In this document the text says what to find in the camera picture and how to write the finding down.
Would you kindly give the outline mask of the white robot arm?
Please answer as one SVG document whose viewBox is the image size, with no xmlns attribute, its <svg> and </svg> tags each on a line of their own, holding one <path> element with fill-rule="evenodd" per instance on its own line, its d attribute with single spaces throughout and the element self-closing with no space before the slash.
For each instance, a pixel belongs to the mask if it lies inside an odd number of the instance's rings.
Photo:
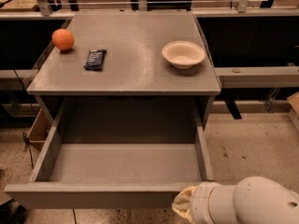
<svg viewBox="0 0 299 224">
<path fill-rule="evenodd" d="M 299 194 L 262 176 L 187 187 L 172 209 L 190 224 L 299 224 Z"/>
</svg>

